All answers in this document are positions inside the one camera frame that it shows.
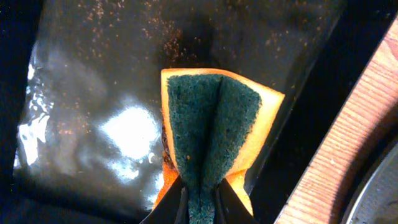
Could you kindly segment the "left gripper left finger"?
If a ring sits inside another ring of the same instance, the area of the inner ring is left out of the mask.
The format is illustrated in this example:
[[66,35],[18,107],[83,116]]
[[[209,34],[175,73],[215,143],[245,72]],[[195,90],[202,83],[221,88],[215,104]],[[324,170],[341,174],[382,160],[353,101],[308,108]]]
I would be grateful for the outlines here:
[[180,176],[140,224],[188,224],[188,189]]

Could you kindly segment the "yellow green scrub sponge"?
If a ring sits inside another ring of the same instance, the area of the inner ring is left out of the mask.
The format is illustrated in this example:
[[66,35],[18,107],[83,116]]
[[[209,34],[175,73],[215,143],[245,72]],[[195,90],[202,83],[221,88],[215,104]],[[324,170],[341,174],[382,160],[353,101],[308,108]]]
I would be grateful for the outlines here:
[[161,71],[164,184],[161,201],[180,179],[188,194],[190,223],[213,223],[215,191],[226,182],[252,215],[244,189],[270,133],[284,94],[227,70]]

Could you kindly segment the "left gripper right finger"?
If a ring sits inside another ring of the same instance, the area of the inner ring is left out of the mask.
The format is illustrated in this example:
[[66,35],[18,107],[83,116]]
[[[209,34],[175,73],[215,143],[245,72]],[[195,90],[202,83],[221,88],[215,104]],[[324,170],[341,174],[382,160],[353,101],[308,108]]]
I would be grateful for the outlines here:
[[214,191],[214,224],[258,224],[226,179]]

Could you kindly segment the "black rectangular tray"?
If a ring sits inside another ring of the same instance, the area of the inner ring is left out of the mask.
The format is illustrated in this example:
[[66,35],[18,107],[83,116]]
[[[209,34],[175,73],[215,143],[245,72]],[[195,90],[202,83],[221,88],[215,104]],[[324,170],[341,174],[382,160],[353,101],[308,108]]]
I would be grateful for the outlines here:
[[396,1],[2,1],[1,222],[141,222],[169,67],[285,95],[245,185],[275,222],[396,16]]

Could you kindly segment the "black round tray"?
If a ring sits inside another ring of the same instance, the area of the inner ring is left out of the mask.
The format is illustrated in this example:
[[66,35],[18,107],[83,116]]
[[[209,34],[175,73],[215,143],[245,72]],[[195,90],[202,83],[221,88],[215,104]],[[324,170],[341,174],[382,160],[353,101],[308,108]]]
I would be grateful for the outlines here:
[[396,138],[359,184],[340,223],[397,224]]

